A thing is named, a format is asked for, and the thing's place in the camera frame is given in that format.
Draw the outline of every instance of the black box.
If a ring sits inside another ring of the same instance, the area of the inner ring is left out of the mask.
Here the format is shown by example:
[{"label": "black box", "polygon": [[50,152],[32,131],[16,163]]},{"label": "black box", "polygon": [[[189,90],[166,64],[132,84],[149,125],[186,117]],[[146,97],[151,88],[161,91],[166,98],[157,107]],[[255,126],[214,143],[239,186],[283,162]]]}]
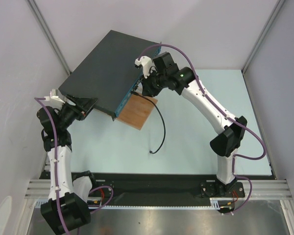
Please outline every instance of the black box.
[{"label": "black box", "polygon": [[[135,59],[146,47],[154,44],[111,30],[59,87],[59,91],[77,98],[97,98],[94,108],[115,119],[142,74],[142,69],[134,66]],[[152,58],[159,52],[160,47],[155,47],[145,55]]]}]

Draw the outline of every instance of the white table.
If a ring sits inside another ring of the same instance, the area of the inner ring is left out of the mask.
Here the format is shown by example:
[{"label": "white table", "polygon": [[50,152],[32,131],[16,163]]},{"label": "white table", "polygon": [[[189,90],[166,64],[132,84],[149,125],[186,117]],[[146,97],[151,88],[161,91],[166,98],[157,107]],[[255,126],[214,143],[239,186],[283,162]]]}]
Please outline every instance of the white table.
[{"label": "white table", "polygon": [[[245,116],[247,126],[259,134],[254,112],[240,70],[198,70],[210,93],[236,116]],[[69,128],[73,156],[71,170],[97,173],[216,174],[217,157],[209,142],[217,135],[206,118],[176,92],[162,90],[156,97],[164,117],[167,137],[154,109],[141,131],[111,117],[92,111],[84,121]],[[239,153],[252,157],[262,154],[259,142],[248,132]],[[267,158],[259,161],[238,159],[236,172],[271,175]]]}]

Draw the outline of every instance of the wooden block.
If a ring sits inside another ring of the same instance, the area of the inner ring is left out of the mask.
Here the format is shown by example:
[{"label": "wooden block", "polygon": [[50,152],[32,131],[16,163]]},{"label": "wooden block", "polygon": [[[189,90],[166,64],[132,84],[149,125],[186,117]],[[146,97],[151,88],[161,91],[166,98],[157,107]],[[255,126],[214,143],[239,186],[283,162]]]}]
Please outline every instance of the wooden block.
[{"label": "wooden block", "polygon": [[[155,104],[158,102],[158,100],[154,98],[146,98],[152,100]],[[141,130],[153,108],[153,104],[148,100],[145,100],[137,95],[132,95],[117,120]]]}]

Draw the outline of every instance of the blue edge of box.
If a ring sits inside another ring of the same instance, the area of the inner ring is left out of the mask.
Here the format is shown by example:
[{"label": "blue edge of box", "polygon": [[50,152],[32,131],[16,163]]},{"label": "blue edge of box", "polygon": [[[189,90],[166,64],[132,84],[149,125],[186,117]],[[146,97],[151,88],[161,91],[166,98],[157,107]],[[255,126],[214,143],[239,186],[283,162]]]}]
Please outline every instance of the blue edge of box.
[{"label": "blue edge of box", "polygon": [[[153,58],[157,55],[159,55],[161,51],[161,47],[158,47],[156,53],[153,55]],[[140,73],[140,75],[138,76],[137,80],[135,81],[135,83],[133,84],[133,86],[131,87],[131,89],[128,91],[128,93],[125,95],[124,99],[122,100],[121,104],[118,106],[115,114],[116,117],[118,117],[120,115],[120,113],[122,112],[124,106],[127,104],[129,98],[131,97],[131,90],[134,88],[134,86],[136,85],[137,81],[139,80],[139,78],[141,77],[141,75],[143,74],[143,72]]]}]

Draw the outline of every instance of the reflective metal surface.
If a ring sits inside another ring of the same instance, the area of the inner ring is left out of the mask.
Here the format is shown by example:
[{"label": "reflective metal surface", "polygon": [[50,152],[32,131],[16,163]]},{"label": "reflective metal surface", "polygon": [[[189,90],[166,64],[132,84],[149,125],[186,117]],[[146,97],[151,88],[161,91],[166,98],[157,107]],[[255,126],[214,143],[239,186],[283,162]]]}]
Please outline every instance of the reflective metal surface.
[{"label": "reflective metal surface", "polygon": [[[27,235],[52,235],[35,209]],[[289,235],[280,201],[250,201],[234,216],[195,210],[101,210],[81,235]]]}]

